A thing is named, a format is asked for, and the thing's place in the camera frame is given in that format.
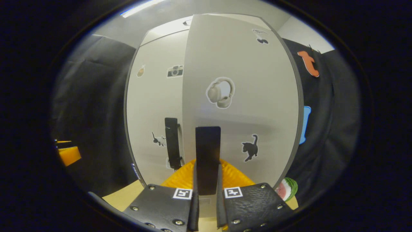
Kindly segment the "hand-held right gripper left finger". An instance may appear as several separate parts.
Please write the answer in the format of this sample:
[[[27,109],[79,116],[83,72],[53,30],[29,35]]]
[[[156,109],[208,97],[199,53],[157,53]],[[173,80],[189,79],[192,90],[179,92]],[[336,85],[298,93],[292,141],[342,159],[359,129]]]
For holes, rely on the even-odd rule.
[[[149,232],[197,232],[196,164],[188,162],[161,185],[148,184],[123,213]]]

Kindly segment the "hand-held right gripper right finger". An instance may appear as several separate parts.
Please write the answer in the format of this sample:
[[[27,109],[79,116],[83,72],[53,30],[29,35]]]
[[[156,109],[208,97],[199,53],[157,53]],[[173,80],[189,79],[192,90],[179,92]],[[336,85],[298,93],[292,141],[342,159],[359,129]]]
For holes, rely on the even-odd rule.
[[[268,183],[253,183],[222,159],[217,180],[217,226],[223,232],[269,232],[294,213]]]

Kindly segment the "grey double-door shoe cabinet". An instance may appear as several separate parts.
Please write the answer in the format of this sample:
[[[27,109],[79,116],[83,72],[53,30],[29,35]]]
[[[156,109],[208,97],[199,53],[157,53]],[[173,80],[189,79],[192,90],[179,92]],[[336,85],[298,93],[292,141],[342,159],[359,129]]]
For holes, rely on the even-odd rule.
[[[254,16],[254,15],[230,14],[230,13],[229,13],[229,14],[223,14],[223,13],[220,13],[220,14],[219,14],[219,13],[216,13],[216,14],[210,14],[210,15],[218,15],[218,16],[224,16],[224,17],[229,17],[229,18],[240,19],[240,20],[243,20],[243,21],[246,21],[246,22],[250,22],[250,23],[252,23],[252,24],[259,25],[259,26],[261,26],[261,27],[269,28],[269,29],[271,29],[275,34],[278,35],[278,37],[280,38],[280,40],[282,41],[282,43],[284,44],[284,46],[286,46],[285,42],[282,40],[282,38],[280,37],[280,35],[275,31],[274,27],[271,26],[271,25],[269,25],[269,23],[268,23],[267,21],[265,21],[262,17],[258,17],[258,16]],[[146,38],[147,38],[149,41],[151,41],[152,39],[155,39],[155,38],[158,38],[158,37],[161,37],[161,36],[165,36],[165,35],[170,35],[170,34],[175,33],[175,32],[184,31],[184,30],[188,30],[188,31],[189,31],[193,16],[189,16],[189,17],[184,17],[184,18],[181,18],[181,19],[173,20],[173,21],[171,21],[171,22],[168,22],[168,23],[159,25],[159,26],[157,26],[157,27],[155,27],[155,28],[152,28],[152,29],[148,30],[148,31],[144,34],[144,36],[143,36],[143,38],[142,38],[142,41],[139,42],[137,49],[143,44],[143,42],[144,42],[144,40],[145,40]],[[295,63],[294,60],[293,60],[293,57],[292,57],[291,52],[290,52],[290,57],[292,58],[293,64],[296,65],[296,63]],[[217,150],[218,150],[218,154],[219,154],[219,156],[220,156],[220,146],[217,148]],[[136,174],[137,177],[138,177],[138,173],[137,173],[136,168],[135,168],[135,163],[134,163],[134,161],[133,161],[133,156],[132,156],[132,154],[131,154],[131,151],[130,151],[130,156],[131,156],[131,158],[132,158],[133,170],[134,170],[135,174]],[[184,163],[188,163],[189,161],[191,161],[191,160],[187,160],[187,159],[184,157]]]

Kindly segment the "grey cabinet door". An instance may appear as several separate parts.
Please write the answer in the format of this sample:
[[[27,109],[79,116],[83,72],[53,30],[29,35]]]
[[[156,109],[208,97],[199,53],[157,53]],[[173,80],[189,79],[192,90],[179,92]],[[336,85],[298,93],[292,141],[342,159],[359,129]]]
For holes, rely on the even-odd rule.
[[[188,33],[146,38],[130,67],[126,130],[143,186],[162,184],[184,165],[182,92]]]
[[[196,158],[195,128],[221,128],[220,158],[255,183],[286,176],[300,141],[303,91],[277,34],[240,19],[194,15],[184,57],[184,157]]]

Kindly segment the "black backdrop cloth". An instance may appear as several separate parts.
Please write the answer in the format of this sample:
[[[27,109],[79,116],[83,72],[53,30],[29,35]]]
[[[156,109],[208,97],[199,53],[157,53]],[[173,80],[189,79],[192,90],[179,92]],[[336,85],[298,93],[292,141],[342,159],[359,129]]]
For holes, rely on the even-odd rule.
[[[333,185],[349,163],[361,128],[356,75],[337,50],[323,54],[284,39],[311,108],[306,141],[287,177],[298,183],[295,198],[311,203]],[[123,104],[126,77],[136,49],[92,35],[63,65],[51,111],[51,133],[78,146],[81,160],[68,167],[78,186],[100,197],[137,181],[128,151]]]

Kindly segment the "watermelon slice toy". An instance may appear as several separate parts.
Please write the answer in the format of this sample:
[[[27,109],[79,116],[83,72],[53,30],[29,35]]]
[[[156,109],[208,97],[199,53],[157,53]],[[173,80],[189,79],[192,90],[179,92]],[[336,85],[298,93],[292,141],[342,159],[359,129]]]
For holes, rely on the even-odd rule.
[[[298,191],[298,183],[289,177],[282,179],[280,184],[275,188],[275,192],[282,198],[283,201],[287,202],[293,198]]]

